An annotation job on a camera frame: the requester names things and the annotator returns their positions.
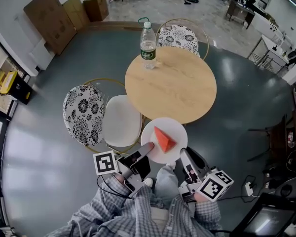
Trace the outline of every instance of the power strip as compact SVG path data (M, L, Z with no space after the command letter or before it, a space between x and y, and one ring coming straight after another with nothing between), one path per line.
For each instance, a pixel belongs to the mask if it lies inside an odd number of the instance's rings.
M253 195L253 189L250 186L251 186L251 182L247 182L245 184L245 188L246 188L246 192L247 192L248 197Z

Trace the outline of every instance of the white cushion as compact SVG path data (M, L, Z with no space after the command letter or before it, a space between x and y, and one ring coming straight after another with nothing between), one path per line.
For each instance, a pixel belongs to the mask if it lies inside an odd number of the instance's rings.
M142 128L142 116L126 95L111 98L103 117L104 140L114 147L127 147L136 142Z

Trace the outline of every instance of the concrete floor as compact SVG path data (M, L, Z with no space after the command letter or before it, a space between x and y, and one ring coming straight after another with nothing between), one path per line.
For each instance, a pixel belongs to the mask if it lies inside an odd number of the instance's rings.
M2 168L6 212L17 232L41 237L66 224L93 198L97 185L92 153L68 134L63 100L70 89L92 78L124 81L128 65L140 53L139 39L140 32L132 31L77 34L36 78L36 95L28 105L17 107L7 131ZM217 81L217 97L205 116L185 126L188 145L234 179L225 197L240 195L247 174L257 177L257 193L266 159L250 163L246 159L263 152L268 141L264 134L247 129L272 126L283 114L290 115L291 88L223 49L211 46L206 62ZM155 177L162 165L150 166L150 176ZM178 166L176 172L182 173ZM223 229L233 230L253 204L238 198L220 201Z
M204 29L210 44L247 57L261 37L250 26L247 30L236 21L225 18L226 3L220 0L199 0L184 5L183 0L117 0L109 4L110 14L105 21L135 21L148 17L153 23L164 23L173 18L193 20Z

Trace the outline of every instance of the bottle label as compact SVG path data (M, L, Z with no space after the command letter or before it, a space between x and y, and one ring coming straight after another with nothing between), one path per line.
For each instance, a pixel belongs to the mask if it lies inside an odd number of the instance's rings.
M141 54L143 59L150 61L156 58L156 49L153 51L144 51L141 49Z

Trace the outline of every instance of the orange wedge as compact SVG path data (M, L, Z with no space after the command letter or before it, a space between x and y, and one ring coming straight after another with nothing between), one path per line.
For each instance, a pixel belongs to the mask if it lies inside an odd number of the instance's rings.
M161 131L158 127L154 127L158 144L164 153L172 149L177 143L169 137L165 132Z

